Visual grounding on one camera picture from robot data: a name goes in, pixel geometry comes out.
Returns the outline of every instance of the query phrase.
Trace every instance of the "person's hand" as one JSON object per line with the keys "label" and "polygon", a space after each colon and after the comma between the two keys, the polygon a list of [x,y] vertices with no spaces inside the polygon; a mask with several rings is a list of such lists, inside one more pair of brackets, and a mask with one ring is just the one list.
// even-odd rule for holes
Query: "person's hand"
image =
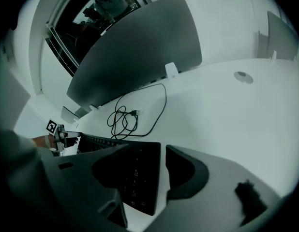
{"label": "person's hand", "polygon": [[136,5],[135,3],[133,3],[133,4],[130,4],[129,6],[130,6],[130,8],[131,8],[132,10],[134,10],[134,9],[136,9],[136,8],[137,8],[137,5]]}
{"label": "person's hand", "polygon": [[110,16],[110,15],[106,15],[105,18],[106,18],[110,23],[114,23],[114,22],[115,22],[114,18],[113,18],[112,16]]}
{"label": "person's hand", "polygon": [[73,138],[67,138],[67,145],[66,148],[72,147],[73,145],[75,145],[78,141],[78,138],[73,137]]}
{"label": "person's hand", "polygon": [[[45,137],[48,138],[49,143],[50,143],[49,145],[46,143]],[[53,135],[46,135],[46,136],[36,137],[36,138],[33,138],[32,140],[34,141],[34,143],[38,147],[49,148],[49,146],[50,146],[51,148],[56,149],[55,138],[54,138]]]}

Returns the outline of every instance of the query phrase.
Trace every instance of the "dark object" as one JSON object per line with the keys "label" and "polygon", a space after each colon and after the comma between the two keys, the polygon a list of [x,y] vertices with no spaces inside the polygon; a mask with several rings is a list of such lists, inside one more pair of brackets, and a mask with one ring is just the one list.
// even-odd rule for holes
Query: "dark object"
{"label": "dark object", "polygon": [[[255,183],[270,207],[265,219],[271,217],[271,208],[280,200],[241,165],[197,150],[167,145],[166,166],[171,187],[167,206],[145,232],[236,231],[245,216],[234,188],[246,179]],[[250,229],[257,231],[261,226],[262,223],[255,223]]]}
{"label": "dark object", "polygon": [[[163,114],[165,106],[167,105],[167,91],[165,89],[165,86],[163,84],[159,83],[159,84],[154,84],[154,85],[147,86],[147,87],[142,87],[142,88],[139,88],[137,90],[129,92],[129,93],[132,93],[132,92],[135,92],[135,91],[138,91],[138,90],[141,90],[141,89],[149,88],[149,87],[152,87],[152,86],[158,86],[158,85],[161,85],[164,88],[164,107],[163,107],[162,111],[160,112],[160,114],[158,115],[157,119],[155,120],[155,122],[154,122],[153,126],[151,127],[151,129],[147,133],[142,134],[142,135],[131,134],[132,132],[136,131],[136,129],[138,128],[138,111],[137,110],[132,110],[131,112],[126,112],[126,106],[124,106],[124,105],[117,109],[117,105],[118,105],[119,101],[126,95],[126,94],[124,94],[116,102],[115,111],[111,113],[111,115],[109,116],[109,118],[107,118],[107,121],[106,121],[107,125],[112,127],[112,129],[111,129],[112,137],[111,138],[115,137],[117,139],[118,136],[124,136],[121,139],[125,139],[128,136],[145,137],[145,136],[149,135],[152,132],[152,130],[154,129],[154,127],[155,127],[157,121],[159,120],[160,116]],[[113,114],[114,114],[113,124],[109,124],[109,119]],[[127,115],[131,115],[131,116],[135,117],[135,125],[131,130],[128,129],[128,121],[126,119]],[[121,132],[116,133],[116,124],[119,121],[121,121],[124,129]]]}
{"label": "dark object", "polygon": [[277,59],[294,60],[297,56],[299,37],[279,17],[268,11],[268,48],[267,57],[276,51]]}
{"label": "dark object", "polygon": [[243,212],[246,215],[241,225],[252,221],[267,209],[267,206],[259,199],[259,193],[254,190],[254,185],[249,180],[239,183],[235,192],[242,202]]}
{"label": "dark object", "polygon": [[60,156],[59,151],[52,151],[52,154],[53,154],[54,157],[59,157]]}
{"label": "dark object", "polygon": [[[6,145],[0,151],[0,159],[12,202],[5,204],[9,208],[16,206],[19,216],[23,217],[21,212],[26,211],[35,221],[44,221],[44,228],[55,226],[62,231],[119,232],[127,227],[118,190],[105,188],[91,173],[92,165],[103,157],[117,150],[128,154],[127,146],[53,157],[45,148],[24,150],[13,132],[0,133],[0,144]],[[25,226],[19,217],[15,219],[17,226]]]}
{"label": "dark object", "polygon": [[171,145],[166,147],[165,165],[169,171],[171,187],[168,200],[191,198],[202,190],[209,180],[209,170],[203,162]]}
{"label": "dark object", "polygon": [[201,48],[185,0],[158,0],[114,24],[80,63],[67,95],[83,109],[98,107],[166,76],[201,63]]}
{"label": "dark object", "polygon": [[69,124],[73,124],[75,122],[75,119],[78,120],[79,117],[72,113],[68,108],[66,108],[65,106],[62,107],[62,110],[61,110],[61,115],[60,117],[68,122]]}
{"label": "dark object", "polygon": [[[13,14],[16,15],[15,22],[17,21],[17,10],[20,8],[21,4],[24,2],[24,0],[17,0],[17,5],[13,7]],[[277,0],[278,4],[281,5],[281,7],[285,10],[286,14],[291,19],[292,23],[294,24],[297,32],[299,33],[299,0]],[[6,13],[5,10],[0,10],[0,18],[3,23],[0,24],[0,38],[4,36],[4,32],[6,31],[6,28],[10,25],[9,19],[11,18],[10,13]],[[11,147],[11,144],[2,144],[0,145],[0,150],[2,151],[9,151],[8,147]],[[35,206],[35,209],[30,207],[29,208],[29,201],[21,203],[21,198],[18,196],[14,196],[9,190],[7,189],[7,182],[6,178],[8,178],[7,175],[5,175],[5,171],[3,171],[3,167],[7,166],[6,162],[1,162],[2,159],[0,159],[0,225],[6,226],[8,229],[15,229],[19,230],[22,228],[29,228],[29,229],[36,229],[36,224],[43,224],[43,229],[46,230],[46,228],[57,230],[68,230],[70,228],[71,230],[80,229],[81,231],[91,231],[92,229],[96,228],[99,231],[103,231],[105,229],[114,229],[113,231],[118,231],[117,227],[107,227],[105,225],[106,221],[99,219],[99,226],[94,226],[90,223],[83,223],[79,224],[82,225],[81,227],[72,227],[71,224],[73,224],[73,217],[67,217],[65,219],[65,224],[63,227],[57,227],[58,224],[56,224],[52,218],[56,217],[56,214],[51,213],[48,211],[48,214],[51,214],[50,216],[41,216],[40,211],[46,211],[45,207],[41,204],[41,199],[37,203],[39,207],[43,207],[43,209],[37,209]],[[28,199],[32,200],[33,195],[28,196]],[[274,230],[289,230],[289,231],[295,231],[299,229],[299,183],[296,187],[296,190],[292,193],[290,199],[286,202],[286,204],[282,207],[282,209],[278,212],[278,214],[275,217],[271,217],[269,223],[265,227],[265,231],[273,231]],[[5,219],[9,217],[13,220],[13,222],[6,223]],[[28,218],[30,220],[35,221],[35,223],[28,222]]]}
{"label": "dark object", "polygon": [[83,108],[79,108],[76,110],[75,115],[78,116],[79,118],[85,116],[86,114],[88,114],[88,112],[86,112]]}
{"label": "dark object", "polygon": [[238,72],[238,74],[241,76],[246,76],[246,73],[244,73],[244,72]]}
{"label": "dark object", "polygon": [[124,203],[153,216],[159,183],[160,143],[124,141],[83,134],[78,154],[102,151],[112,145],[122,144],[129,145],[129,153],[120,155],[117,152],[103,158],[93,164],[92,174],[103,186],[117,188]]}
{"label": "dark object", "polygon": [[89,17],[93,21],[100,20],[102,18],[101,15],[94,8],[86,8],[83,11],[83,14],[85,17]]}

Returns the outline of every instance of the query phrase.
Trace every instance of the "black cable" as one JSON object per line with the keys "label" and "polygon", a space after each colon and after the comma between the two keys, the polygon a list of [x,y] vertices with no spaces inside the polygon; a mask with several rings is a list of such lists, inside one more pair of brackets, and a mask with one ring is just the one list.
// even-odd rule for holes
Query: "black cable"
{"label": "black cable", "polygon": [[[145,88],[149,88],[149,87],[157,86],[157,85],[162,85],[163,88],[164,88],[165,102],[164,102],[164,107],[163,107],[162,111],[160,112],[158,118],[156,119],[154,125],[152,126],[152,128],[150,129],[150,131],[149,131],[148,133],[143,134],[143,135],[135,135],[135,134],[131,134],[132,132],[136,131],[136,129],[137,129],[137,127],[138,127],[138,114],[137,114],[136,110],[133,110],[133,111],[131,111],[131,112],[126,112],[126,106],[124,106],[124,105],[121,106],[119,109],[117,109],[117,105],[118,105],[119,101],[120,101],[125,95],[127,95],[127,94],[130,94],[130,93],[132,93],[132,92],[135,92],[135,91],[138,91],[138,90],[142,90],[142,89],[145,89]],[[122,97],[119,98],[119,100],[116,102],[116,105],[115,105],[115,111],[111,113],[111,115],[109,116],[109,118],[107,118],[107,125],[110,126],[110,127],[112,127],[112,129],[111,129],[112,137],[111,137],[111,138],[115,137],[115,139],[118,139],[117,136],[124,136],[123,138],[120,138],[120,139],[125,139],[125,138],[128,137],[128,136],[145,137],[145,136],[149,135],[149,134],[152,132],[152,130],[154,129],[154,127],[155,127],[157,121],[159,120],[160,116],[163,114],[164,109],[165,109],[165,106],[166,106],[166,104],[167,104],[167,91],[166,91],[166,89],[165,89],[165,86],[164,86],[163,84],[161,84],[161,83],[159,83],[159,84],[154,84],[154,85],[147,86],[147,87],[142,87],[142,88],[133,90],[133,91],[131,91],[131,92],[128,92],[127,94],[124,94]],[[115,114],[115,115],[114,115],[114,119],[113,119],[113,124],[109,124],[109,119],[110,119],[110,117],[111,117],[113,114]],[[127,118],[126,118],[127,115],[131,115],[131,116],[135,117],[135,125],[134,125],[134,127],[133,127],[132,129],[128,129],[128,128],[127,128],[127,127],[128,127],[128,121],[127,121]],[[120,119],[122,119],[123,130],[122,130],[121,132],[119,132],[119,133],[116,133],[116,123],[119,122]],[[129,131],[129,133],[128,133],[128,134],[122,134],[125,130],[126,130],[126,131]]]}

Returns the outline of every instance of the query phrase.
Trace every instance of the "desk surface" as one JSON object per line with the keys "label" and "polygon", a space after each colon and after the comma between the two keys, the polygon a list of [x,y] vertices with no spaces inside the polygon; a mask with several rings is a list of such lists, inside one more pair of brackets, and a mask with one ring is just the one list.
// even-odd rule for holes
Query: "desk surface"
{"label": "desk surface", "polygon": [[[252,84],[234,72],[248,73]],[[223,62],[159,81],[166,86],[167,105],[151,134],[128,140],[162,144],[156,214],[145,215],[125,205],[128,229],[144,230],[165,207],[169,189],[165,145],[178,145],[233,160],[251,171],[280,196],[299,179],[299,67],[289,60],[246,59]],[[111,137],[106,120],[117,99],[90,112],[69,129]],[[119,106],[143,110],[137,133],[149,131],[164,105],[155,86],[126,95]],[[75,154],[76,147],[65,155]]]}

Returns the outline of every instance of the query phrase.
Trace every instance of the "gray panel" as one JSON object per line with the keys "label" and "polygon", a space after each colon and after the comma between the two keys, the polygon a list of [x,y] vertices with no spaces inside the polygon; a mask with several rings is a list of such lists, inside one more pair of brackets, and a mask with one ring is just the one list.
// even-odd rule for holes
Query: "gray panel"
{"label": "gray panel", "polygon": [[268,36],[260,33],[260,31],[258,31],[257,58],[268,58],[268,55],[267,55],[268,43],[269,43]]}
{"label": "gray panel", "polygon": [[209,169],[209,181],[192,198],[169,200],[146,232],[225,232],[237,229],[245,216],[234,190],[239,182],[247,179],[254,184],[254,189],[268,209],[279,203],[279,196],[270,187],[239,164],[196,150],[173,147],[202,161]]}
{"label": "gray panel", "polygon": [[[49,150],[39,150],[44,173],[47,176],[47,187],[52,188],[50,193],[55,195],[56,204],[60,205],[62,213],[69,218],[67,223],[73,221],[79,225],[75,226],[74,230],[112,232],[123,230],[105,218],[119,207],[123,219],[126,220],[118,190],[101,185],[92,175],[91,167],[99,159],[115,151],[124,150],[125,146],[119,145],[67,157],[53,157]],[[72,167],[60,169],[60,165],[65,163],[72,163]]]}
{"label": "gray panel", "polygon": [[0,53],[0,129],[13,130],[30,94],[9,71]]}
{"label": "gray panel", "polygon": [[201,63],[201,49],[185,0],[158,0],[130,13],[91,48],[67,95],[85,110],[166,76],[165,64],[179,71]]}
{"label": "gray panel", "polygon": [[273,51],[276,51],[277,59],[294,60],[298,52],[298,36],[284,21],[270,11],[268,11],[268,24],[268,57],[270,58]]}
{"label": "gray panel", "polygon": [[88,114],[88,112],[86,112],[83,108],[79,108],[76,110],[75,115],[78,116],[79,118],[85,116],[86,114]]}
{"label": "gray panel", "polygon": [[62,107],[61,116],[64,121],[67,121],[69,124],[73,124],[75,122],[74,119],[79,119],[74,113],[72,113],[68,108],[65,106]]}

